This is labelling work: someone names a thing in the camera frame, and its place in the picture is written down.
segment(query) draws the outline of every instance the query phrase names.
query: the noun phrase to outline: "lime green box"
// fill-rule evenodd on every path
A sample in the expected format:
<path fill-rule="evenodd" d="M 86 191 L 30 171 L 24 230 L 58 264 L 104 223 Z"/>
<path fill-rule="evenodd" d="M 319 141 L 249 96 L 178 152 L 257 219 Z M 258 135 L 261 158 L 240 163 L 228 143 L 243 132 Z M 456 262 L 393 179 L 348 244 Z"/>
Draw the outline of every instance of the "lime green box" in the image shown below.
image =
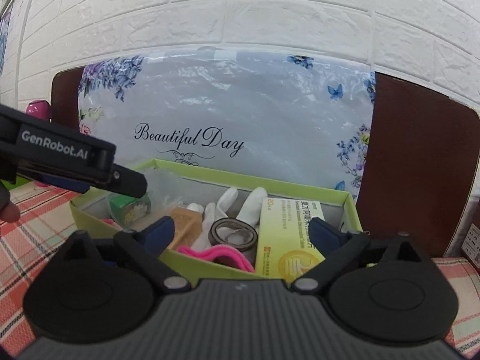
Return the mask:
<path fill-rule="evenodd" d="M 13 190 L 14 188 L 21 187 L 22 185 L 25 185 L 30 182 L 30 180 L 26 180 L 24 178 L 21 178 L 20 176 L 17 176 L 17 181 L 15 184 L 10 184 L 8 181 L 0 181 L 4 186 L 7 187 L 8 190 Z"/>
<path fill-rule="evenodd" d="M 229 187 L 236 187 L 238 188 L 238 199 L 229 210 L 229 214 L 235 215 L 242 207 L 249 193 L 257 187 L 263 187 L 271 197 L 320 201 L 325 220 L 328 223 L 342 231 L 362 230 L 355 204 L 348 192 L 241 175 L 158 159 L 149 160 L 135 167 L 135 170 L 150 168 L 167 169 L 182 177 L 181 199 L 184 204 L 199 203 L 205 206 L 209 202 L 217 202 L 219 197 Z M 91 188 L 87 193 L 76 197 L 70 202 L 71 213 L 77 228 L 88 231 L 93 238 L 113 237 L 117 232 L 116 228 L 99 220 L 99 218 L 108 218 L 105 199 L 107 195 L 108 192 Z M 257 274 L 194 259 L 173 250 L 165 250 L 159 258 L 170 268 L 187 278 L 193 285 L 200 278 L 263 278 Z"/>

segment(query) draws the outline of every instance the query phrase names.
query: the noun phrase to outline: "pink elastic band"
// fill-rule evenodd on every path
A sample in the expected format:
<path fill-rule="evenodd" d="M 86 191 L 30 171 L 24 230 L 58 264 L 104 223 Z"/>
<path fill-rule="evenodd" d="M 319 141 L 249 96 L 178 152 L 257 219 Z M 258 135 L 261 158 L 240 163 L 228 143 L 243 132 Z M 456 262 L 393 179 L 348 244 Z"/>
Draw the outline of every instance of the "pink elastic band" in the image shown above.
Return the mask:
<path fill-rule="evenodd" d="M 234 247 L 228 245 L 215 245 L 212 246 L 210 249 L 204 251 L 195 251 L 187 246 L 179 246 L 177 248 L 177 252 L 210 262 L 216 260 L 219 257 L 227 257 L 232 261 L 234 268 L 238 268 L 246 272 L 255 272 L 254 267 L 252 267 L 252 265 L 245 258 L 245 256 L 241 254 L 238 250 L 236 250 Z"/>
<path fill-rule="evenodd" d="M 116 227 L 118 230 L 122 230 L 121 226 L 117 225 L 117 223 L 113 219 L 100 219 L 102 222 L 105 222 L 107 225 Z"/>

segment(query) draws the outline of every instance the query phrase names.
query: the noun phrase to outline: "pink plaid fabric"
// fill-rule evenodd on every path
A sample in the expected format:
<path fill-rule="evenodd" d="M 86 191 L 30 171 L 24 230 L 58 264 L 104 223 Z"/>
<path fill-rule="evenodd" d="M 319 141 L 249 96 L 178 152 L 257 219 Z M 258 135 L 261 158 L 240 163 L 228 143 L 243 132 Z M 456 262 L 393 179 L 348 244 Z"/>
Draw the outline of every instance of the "pink plaid fabric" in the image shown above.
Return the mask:
<path fill-rule="evenodd" d="M 480 350 L 480 276 L 464 258 L 434 259 L 458 296 L 458 314 L 447 342 L 471 358 Z"/>
<path fill-rule="evenodd" d="M 76 193 L 30 183 L 11 194 L 22 217 L 13 224 L 0 222 L 0 345 L 15 356 L 34 340 L 23 315 L 23 296 L 76 230 L 68 205 Z M 460 304 L 447 341 L 472 357 L 480 350 L 480 277 L 466 259 L 435 259 L 435 263 L 455 289 Z"/>
<path fill-rule="evenodd" d="M 76 230 L 68 202 L 77 194 L 33 183 L 10 191 L 22 216 L 0 221 L 0 345 L 15 356 L 34 339 L 22 300 L 58 247 Z"/>

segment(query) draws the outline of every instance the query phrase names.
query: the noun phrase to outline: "ring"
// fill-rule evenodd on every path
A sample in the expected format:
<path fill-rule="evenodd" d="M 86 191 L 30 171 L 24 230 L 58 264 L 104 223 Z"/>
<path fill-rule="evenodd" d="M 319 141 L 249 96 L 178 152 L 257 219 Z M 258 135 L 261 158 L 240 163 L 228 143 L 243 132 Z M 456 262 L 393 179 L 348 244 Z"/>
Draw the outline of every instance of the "ring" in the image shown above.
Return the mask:
<path fill-rule="evenodd" d="M 234 230 L 232 233 L 228 234 L 226 239 L 223 239 L 218 235 L 217 230 L 221 227 L 228 227 L 229 229 Z M 228 240 L 234 234 L 241 234 L 245 241 L 243 244 L 232 244 Z M 213 245 L 229 245 L 234 247 L 240 252 L 247 251 L 257 244 L 258 234 L 255 229 L 250 226 L 248 223 L 242 222 L 238 219 L 233 218 L 222 218 L 213 222 L 210 231 L 208 232 L 208 240 L 210 244 Z"/>

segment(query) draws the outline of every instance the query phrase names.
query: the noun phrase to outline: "wooden headboard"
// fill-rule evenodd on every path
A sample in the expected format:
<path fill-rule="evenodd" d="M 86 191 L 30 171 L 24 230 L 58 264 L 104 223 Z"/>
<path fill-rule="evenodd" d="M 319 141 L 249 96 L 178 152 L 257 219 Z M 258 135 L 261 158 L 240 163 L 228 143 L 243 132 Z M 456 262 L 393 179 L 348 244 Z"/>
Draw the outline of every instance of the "wooden headboard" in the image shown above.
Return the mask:
<path fill-rule="evenodd" d="M 78 130 L 83 67 L 52 83 L 52 121 Z M 414 235 L 442 256 L 470 194 L 480 152 L 477 113 L 447 96 L 377 74 L 367 162 L 357 210 L 375 238 Z"/>

